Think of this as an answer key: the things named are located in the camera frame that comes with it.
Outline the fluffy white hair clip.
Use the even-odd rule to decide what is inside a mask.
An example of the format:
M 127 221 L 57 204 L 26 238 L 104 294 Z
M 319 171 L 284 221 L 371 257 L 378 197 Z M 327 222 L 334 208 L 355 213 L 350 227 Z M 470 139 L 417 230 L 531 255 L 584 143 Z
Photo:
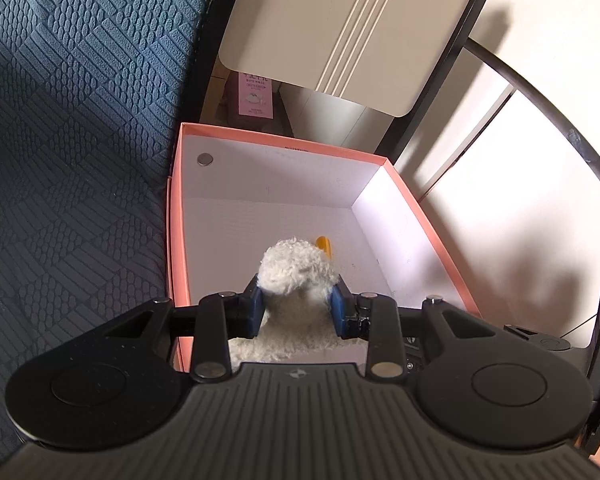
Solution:
M 336 335 L 329 297 L 337 284 L 329 256 L 306 240 L 280 240 L 258 271 L 264 315 L 258 336 L 228 342 L 232 367 L 247 362 L 362 364 L 366 342 Z

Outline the yellow handled screwdriver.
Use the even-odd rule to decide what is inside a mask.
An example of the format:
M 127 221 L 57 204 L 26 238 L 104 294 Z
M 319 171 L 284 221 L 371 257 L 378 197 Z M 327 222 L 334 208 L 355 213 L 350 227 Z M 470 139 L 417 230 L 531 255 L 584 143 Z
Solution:
M 320 248 L 326 257 L 329 258 L 329 260 L 332 260 L 332 257 L 334 256 L 334 250 L 332 249 L 332 241 L 327 236 L 321 235 L 317 237 L 315 246 Z

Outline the pink cardboard box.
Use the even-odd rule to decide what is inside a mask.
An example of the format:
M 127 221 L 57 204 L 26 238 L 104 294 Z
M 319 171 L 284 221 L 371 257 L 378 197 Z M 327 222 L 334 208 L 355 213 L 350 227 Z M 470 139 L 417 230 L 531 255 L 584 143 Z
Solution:
M 179 307 L 241 292 L 279 240 L 332 244 L 352 292 L 401 307 L 474 297 L 418 201 L 387 159 L 348 148 L 185 124 L 169 180 L 170 292 Z

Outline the pink printed carton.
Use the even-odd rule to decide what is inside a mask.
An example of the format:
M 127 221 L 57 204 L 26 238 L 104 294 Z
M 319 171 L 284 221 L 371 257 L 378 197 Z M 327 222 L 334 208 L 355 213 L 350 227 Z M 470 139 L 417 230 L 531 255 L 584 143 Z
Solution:
M 245 117 L 274 117 L 272 80 L 246 73 L 238 74 L 238 114 Z

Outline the beige folding chair back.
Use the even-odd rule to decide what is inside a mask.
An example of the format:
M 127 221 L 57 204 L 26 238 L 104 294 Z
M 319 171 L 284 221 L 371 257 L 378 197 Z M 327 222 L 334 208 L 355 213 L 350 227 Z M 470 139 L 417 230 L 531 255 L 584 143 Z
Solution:
M 236 0 L 220 47 L 233 72 L 401 117 L 469 0 Z

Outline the blue textured seat cushion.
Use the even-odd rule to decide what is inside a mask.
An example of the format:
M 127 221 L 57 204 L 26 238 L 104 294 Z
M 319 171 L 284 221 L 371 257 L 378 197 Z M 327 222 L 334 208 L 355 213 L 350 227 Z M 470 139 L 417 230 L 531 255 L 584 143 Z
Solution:
M 0 0 L 0 460 L 20 365 L 166 294 L 166 180 L 210 0 Z

